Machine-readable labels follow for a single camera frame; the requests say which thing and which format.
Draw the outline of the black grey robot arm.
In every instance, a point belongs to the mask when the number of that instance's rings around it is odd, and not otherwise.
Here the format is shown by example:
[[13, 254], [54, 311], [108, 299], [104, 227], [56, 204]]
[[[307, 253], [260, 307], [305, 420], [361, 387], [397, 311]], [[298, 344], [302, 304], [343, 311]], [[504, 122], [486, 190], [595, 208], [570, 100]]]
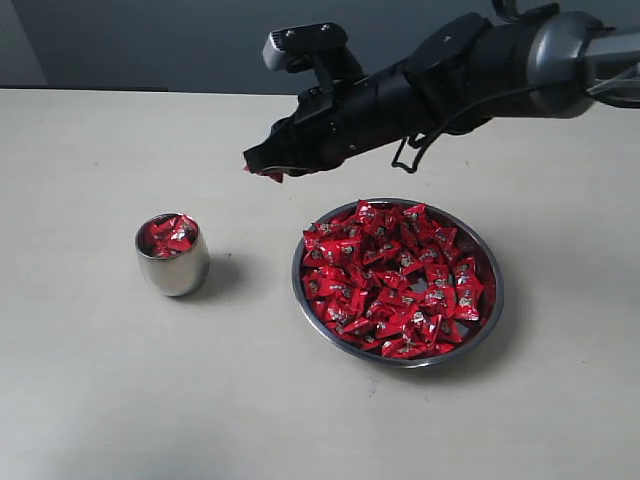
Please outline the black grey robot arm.
[[497, 1], [493, 8], [495, 20], [460, 16], [372, 75], [335, 23], [272, 31], [265, 65], [313, 71], [317, 83], [245, 152], [248, 171], [299, 177], [392, 143], [423, 155], [440, 136], [465, 135], [495, 118], [571, 119], [596, 103], [638, 107], [637, 30], [554, 3], [523, 12]]

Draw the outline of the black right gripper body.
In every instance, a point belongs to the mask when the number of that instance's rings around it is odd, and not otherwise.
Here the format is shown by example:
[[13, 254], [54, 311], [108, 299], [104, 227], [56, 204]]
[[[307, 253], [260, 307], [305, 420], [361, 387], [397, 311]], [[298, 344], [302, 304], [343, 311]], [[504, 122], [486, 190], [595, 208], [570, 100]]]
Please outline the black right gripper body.
[[354, 84], [322, 113], [299, 106], [272, 136], [290, 172], [315, 173], [398, 141], [414, 126], [415, 91], [404, 75], [392, 74]]

